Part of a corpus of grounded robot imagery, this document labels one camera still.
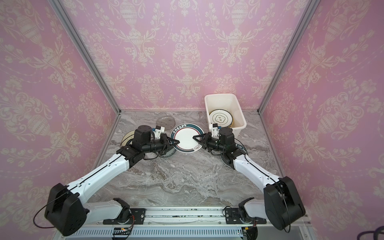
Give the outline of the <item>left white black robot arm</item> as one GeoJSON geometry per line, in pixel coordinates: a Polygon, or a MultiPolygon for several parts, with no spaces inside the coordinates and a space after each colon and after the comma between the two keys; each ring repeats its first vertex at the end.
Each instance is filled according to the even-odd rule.
{"type": "Polygon", "coordinates": [[[130,205],[124,200],[114,198],[92,204],[89,199],[119,174],[146,159],[146,154],[164,156],[178,144],[178,140],[168,137],[159,127],[139,126],[133,138],[105,163],[76,181],[67,185],[59,183],[51,188],[44,212],[46,220],[65,237],[90,223],[104,220],[128,223],[134,217],[130,205]]]}

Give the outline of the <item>white plate green cloud motif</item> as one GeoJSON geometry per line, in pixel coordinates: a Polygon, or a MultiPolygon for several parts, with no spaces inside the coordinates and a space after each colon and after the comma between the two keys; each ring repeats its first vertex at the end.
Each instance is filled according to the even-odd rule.
{"type": "Polygon", "coordinates": [[[226,110],[213,110],[209,113],[212,124],[218,124],[220,127],[231,127],[234,123],[232,114],[226,110]]]}

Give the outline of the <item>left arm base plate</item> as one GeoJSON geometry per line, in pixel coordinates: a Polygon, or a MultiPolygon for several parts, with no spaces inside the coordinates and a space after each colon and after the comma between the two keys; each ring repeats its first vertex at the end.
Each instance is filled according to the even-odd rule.
{"type": "Polygon", "coordinates": [[[103,220],[104,225],[143,225],[146,217],[146,209],[144,208],[133,208],[123,210],[122,214],[116,219],[103,220]]]}

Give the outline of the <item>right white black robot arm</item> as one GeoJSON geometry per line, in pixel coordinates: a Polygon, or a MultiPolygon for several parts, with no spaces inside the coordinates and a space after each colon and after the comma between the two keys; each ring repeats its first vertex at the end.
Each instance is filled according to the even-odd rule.
{"type": "Polygon", "coordinates": [[[284,230],[306,215],[294,181],[272,174],[254,162],[244,145],[236,143],[232,129],[221,128],[216,136],[208,132],[195,135],[193,139],[208,152],[218,153],[225,165],[243,174],[263,192],[263,202],[248,198],[239,203],[239,215],[243,222],[261,218],[268,220],[276,229],[284,230]]]}

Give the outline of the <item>white plate green red rim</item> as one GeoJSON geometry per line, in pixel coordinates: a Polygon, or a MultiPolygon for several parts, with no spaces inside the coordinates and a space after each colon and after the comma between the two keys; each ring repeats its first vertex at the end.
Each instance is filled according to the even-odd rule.
{"type": "Polygon", "coordinates": [[[197,152],[202,146],[193,139],[193,136],[201,134],[204,134],[204,131],[195,124],[176,126],[171,132],[171,138],[179,140],[180,143],[174,148],[186,154],[197,152]]]}

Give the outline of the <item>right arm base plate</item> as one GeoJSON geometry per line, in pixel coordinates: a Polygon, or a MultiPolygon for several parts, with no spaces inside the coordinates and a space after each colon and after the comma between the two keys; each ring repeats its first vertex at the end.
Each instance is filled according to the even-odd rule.
{"type": "Polygon", "coordinates": [[[224,208],[223,215],[228,225],[264,225],[267,223],[266,219],[246,217],[239,208],[224,208]]]}

